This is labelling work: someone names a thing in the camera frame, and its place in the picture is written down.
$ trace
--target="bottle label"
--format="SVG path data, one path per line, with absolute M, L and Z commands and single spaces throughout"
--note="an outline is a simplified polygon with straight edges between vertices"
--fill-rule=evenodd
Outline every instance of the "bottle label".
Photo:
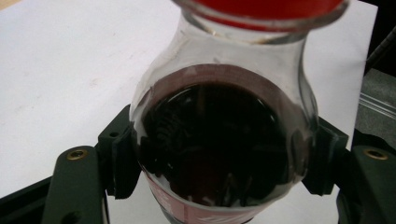
M 182 202 L 181 200 L 183 199 L 179 199 L 167 193 L 149 177 L 147 180 L 158 203 L 171 216 L 182 223 L 241 224 L 254 218 L 266 207 L 266 205 L 262 205 L 232 209 L 226 207 L 193 205 L 187 201 Z

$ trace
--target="white table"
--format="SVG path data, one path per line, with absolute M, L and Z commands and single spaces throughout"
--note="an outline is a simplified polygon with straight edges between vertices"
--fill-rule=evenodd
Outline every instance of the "white table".
M 352 0 L 306 45 L 319 114 L 349 136 L 375 13 Z M 178 15 L 170 0 L 22 0 L 0 10 L 0 198 L 50 176 L 63 151 L 96 143 Z M 312 196 L 299 184 L 250 223 L 337 223 L 336 193 Z M 113 224 L 167 223 L 142 178 L 130 199 L 109 206 Z

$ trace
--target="dark liquid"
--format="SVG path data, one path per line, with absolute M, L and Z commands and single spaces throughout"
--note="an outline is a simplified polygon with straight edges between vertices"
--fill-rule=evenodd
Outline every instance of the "dark liquid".
M 188 201 L 255 205 L 288 181 L 282 125 L 263 101 L 236 86 L 205 83 L 173 92 L 143 124 L 141 164 Z
M 159 80 L 136 111 L 141 166 L 186 201 L 221 207 L 269 203 L 306 170 L 312 133 L 302 110 L 245 69 L 182 69 Z

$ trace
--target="bolt hole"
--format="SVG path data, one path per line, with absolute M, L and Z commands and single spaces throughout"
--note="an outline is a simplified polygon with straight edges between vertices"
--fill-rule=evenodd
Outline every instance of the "bolt hole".
M 80 212 L 71 212 L 62 218 L 62 224 L 77 224 L 81 221 L 81 218 Z
M 366 156 L 376 160 L 385 161 L 388 159 L 388 156 L 386 154 L 375 149 L 366 149 L 364 150 L 364 153 L 366 154 Z
M 67 159 L 70 161 L 80 160 L 88 155 L 88 151 L 85 149 L 77 149 L 67 154 Z
M 73 158 L 82 157 L 82 155 L 84 155 L 84 152 L 80 150 L 70 153 L 70 156 Z
M 111 133 L 110 134 L 110 137 L 117 137 L 117 136 L 119 136 L 119 133 Z

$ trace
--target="red bottle cap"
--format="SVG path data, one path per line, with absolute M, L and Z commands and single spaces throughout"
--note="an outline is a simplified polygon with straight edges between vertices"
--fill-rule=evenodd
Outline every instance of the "red bottle cap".
M 298 31 L 338 19 L 349 0 L 174 0 L 223 24 L 263 31 Z

